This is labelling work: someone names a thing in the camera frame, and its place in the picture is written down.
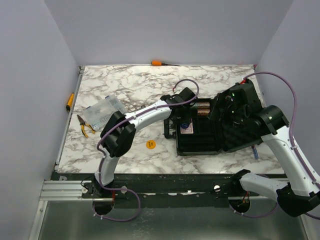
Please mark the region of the blue small blind button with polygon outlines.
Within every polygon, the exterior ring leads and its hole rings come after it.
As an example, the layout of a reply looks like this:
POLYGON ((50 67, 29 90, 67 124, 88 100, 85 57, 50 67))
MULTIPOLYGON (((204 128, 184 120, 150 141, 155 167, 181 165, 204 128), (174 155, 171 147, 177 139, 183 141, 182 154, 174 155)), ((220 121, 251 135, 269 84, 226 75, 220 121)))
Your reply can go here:
POLYGON ((188 127, 189 127, 189 123, 182 123, 181 125, 180 125, 180 127, 182 128, 182 129, 187 129, 188 127))

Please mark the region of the black poker set case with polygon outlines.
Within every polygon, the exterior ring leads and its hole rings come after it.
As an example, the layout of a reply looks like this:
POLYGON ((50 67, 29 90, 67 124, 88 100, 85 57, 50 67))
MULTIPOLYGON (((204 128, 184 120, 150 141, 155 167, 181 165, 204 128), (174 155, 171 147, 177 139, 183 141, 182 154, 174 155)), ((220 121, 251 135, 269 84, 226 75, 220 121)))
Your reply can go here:
POLYGON ((186 122, 172 120, 172 116, 163 121, 164 137, 174 139, 179 156, 217 155, 221 152, 232 153, 253 145, 260 145, 261 138, 248 127, 235 122, 212 119, 214 99, 197 98, 190 103, 190 118, 186 122), (197 116, 196 102, 210 102, 210 113, 197 116), (181 134, 182 123, 193 123, 193 134, 181 134))

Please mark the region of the red playing card deck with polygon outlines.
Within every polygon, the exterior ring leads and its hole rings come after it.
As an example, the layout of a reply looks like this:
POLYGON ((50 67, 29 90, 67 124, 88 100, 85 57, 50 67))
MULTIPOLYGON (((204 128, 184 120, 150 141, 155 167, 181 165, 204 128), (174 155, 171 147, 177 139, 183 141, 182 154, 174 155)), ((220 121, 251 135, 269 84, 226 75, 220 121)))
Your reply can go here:
POLYGON ((185 123, 188 123, 189 126, 188 126, 188 128, 186 128, 186 129, 183 129, 183 128, 181 128, 181 126, 180 126, 180 133, 181 133, 181 134, 193 134, 193 133, 194 133, 194 128, 193 128, 193 122, 192 122, 192 120, 191 120, 190 122, 185 122, 185 123))

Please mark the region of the orange big blind button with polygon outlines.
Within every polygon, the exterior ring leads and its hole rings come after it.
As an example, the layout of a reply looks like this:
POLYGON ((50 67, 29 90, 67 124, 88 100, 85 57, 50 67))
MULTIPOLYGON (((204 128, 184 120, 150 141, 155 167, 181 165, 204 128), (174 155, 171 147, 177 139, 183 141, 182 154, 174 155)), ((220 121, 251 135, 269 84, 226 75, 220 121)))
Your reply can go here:
POLYGON ((148 149, 151 150, 156 147, 156 142, 154 140, 148 140, 145 145, 148 149))

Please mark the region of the brown poker chip stack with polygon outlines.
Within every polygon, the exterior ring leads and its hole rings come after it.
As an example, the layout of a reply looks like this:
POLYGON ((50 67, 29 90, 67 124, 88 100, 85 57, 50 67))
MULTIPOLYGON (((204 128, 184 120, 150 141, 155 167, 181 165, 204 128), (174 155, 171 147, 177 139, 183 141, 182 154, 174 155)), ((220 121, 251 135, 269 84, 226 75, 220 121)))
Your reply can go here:
POLYGON ((210 109, 210 102, 196 102, 193 107, 197 110, 209 110, 210 109))

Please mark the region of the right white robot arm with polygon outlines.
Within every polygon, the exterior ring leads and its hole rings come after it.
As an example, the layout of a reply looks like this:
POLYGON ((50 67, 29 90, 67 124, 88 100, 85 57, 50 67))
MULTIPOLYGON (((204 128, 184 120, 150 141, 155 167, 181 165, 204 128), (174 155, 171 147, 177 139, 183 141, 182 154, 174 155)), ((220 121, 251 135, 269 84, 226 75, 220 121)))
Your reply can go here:
POLYGON ((292 123, 275 106, 263 106, 251 81, 237 83, 213 99, 210 120, 222 135, 223 149, 234 152, 265 143, 273 152, 287 181, 265 178, 243 169, 230 178, 230 191, 267 197, 291 217, 298 217, 320 204, 320 176, 299 151, 292 123))

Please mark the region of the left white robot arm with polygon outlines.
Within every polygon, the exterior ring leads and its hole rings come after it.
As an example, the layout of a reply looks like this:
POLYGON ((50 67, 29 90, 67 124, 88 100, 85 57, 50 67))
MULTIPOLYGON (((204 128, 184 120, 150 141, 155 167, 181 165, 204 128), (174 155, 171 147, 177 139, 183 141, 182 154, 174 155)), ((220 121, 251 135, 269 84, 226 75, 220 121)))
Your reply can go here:
POLYGON ((118 161, 132 147, 135 134, 153 123, 169 118, 174 111, 195 100, 198 94, 198 90, 193 93, 186 87, 179 94, 163 95, 155 103, 140 110, 126 114, 120 111, 113 113, 96 146, 102 153, 102 159, 95 173, 97 182, 93 191, 101 198, 107 197, 111 191, 110 183, 115 178, 118 161))

